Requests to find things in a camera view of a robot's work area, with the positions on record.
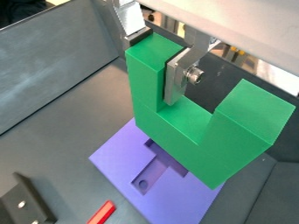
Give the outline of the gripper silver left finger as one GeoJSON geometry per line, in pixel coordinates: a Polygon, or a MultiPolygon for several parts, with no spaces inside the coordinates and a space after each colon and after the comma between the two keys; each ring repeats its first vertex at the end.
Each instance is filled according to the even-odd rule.
{"type": "Polygon", "coordinates": [[[140,3],[136,0],[106,0],[120,32],[122,44],[130,48],[152,35],[146,26],[140,3]]]}

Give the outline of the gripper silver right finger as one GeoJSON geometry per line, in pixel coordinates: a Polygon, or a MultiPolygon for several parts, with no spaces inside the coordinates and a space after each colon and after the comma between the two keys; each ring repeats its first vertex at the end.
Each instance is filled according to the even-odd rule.
{"type": "Polygon", "coordinates": [[[186,25],[184,41],[190,47],[183,48],[166,64],[163,100],[168,105],[179,101],[187,84],[197,85],[202,80],[203,71],[198,62],[209,52],[211,36],[186,25]]]}

